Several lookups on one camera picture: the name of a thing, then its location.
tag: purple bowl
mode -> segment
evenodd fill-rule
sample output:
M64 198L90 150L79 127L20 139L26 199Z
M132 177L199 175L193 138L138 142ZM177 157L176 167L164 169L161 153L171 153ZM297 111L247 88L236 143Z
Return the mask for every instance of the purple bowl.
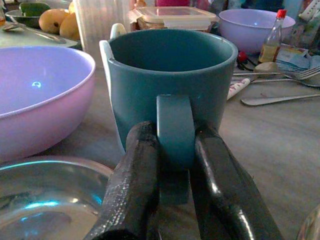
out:
M256 9L230 9L220 12L219 32L239 51L259 53L276 20L276 12ZM288 35L296 21L286 16L282 36Z
M84 118L95 86L95 61L67 47L0 48L0 162L60 142Z

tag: green bowl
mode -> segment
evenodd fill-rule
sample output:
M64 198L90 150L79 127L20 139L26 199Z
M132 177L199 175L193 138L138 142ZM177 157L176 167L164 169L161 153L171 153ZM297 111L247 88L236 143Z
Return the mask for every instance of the green bowl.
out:
M11 10L5 13L11 21L16 20L20 24L25 24L27 27L39 29L39 18L40 16L22 16L22 12L17 10Z

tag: table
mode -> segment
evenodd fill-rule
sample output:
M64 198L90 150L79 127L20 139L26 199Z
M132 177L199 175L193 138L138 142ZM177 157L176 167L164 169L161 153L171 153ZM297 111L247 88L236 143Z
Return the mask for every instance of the table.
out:
M80 126L39 155L87 158L114 168L122 156L116 141L103 69L95 72L92 104ZM253 177L286 240L295 239L308 213L320 204L320 97L259 107L240 103L243 96L290 96L317 93L295 82L252 83L231 98L220 135ZM163 240L199 240L193 203L162 206Z

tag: mug rim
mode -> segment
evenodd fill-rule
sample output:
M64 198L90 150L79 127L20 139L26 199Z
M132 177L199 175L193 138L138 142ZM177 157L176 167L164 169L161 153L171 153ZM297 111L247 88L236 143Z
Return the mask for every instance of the mug rim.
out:
M185 75L185 74L199 74L199 73L205 73L205 72L210 72L212 70L224 67L226 65L229 65L230 63L232 63L232 61L234 61L237 56L238 56L238 48L236 47L236 45L234 45L231 41L225 39L224 37L212 34L212 33L208 33L208 32L201 32L201 31L195 31L195 30L187 30L187 29L171 29L171 28L167 28L167 29L146 29L146 30L139 30L139 31L133 31L133 32L129 32L126 33L124 35L118 36L114 39L110 39L108 40L109 43L112 43L113 41L117 41L118 38L122 38L126 35L134 35L134 34L141 34L142 32L146 32L146 31L167 31L167 32L192 32L193 34L199 34L199 35L206 35L206 37L208 38L215 38L218 41L221 42L226 42L232 49L232 54L231 56L216 65L213 66L209 66L209 67L204 67L204 68L200 68L200 69L194 69L194 70L187 70L187 71L159 71L159 70L150 70L150 69L144 69L144 68L139 68L139 67L135 67L135 66L131 66L131 65L127 65L124 64L118 60L116 60L115 58L109 58L107 61L111 64L116 65L117 67L120 68L127 68L127 70L131 70L134 72L143 72L144 74L148 73L148 74L157 74L157 75Z

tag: teal mug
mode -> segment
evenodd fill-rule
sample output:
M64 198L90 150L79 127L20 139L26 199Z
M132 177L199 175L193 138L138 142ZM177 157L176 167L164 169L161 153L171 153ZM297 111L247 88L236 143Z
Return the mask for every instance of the teal mug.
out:
M117 23L100 41L109 97L121 145L129 130L157 125L165 163L173 171L193 164L195 124L218 130L238 50L228 40L182 29L126 33Z

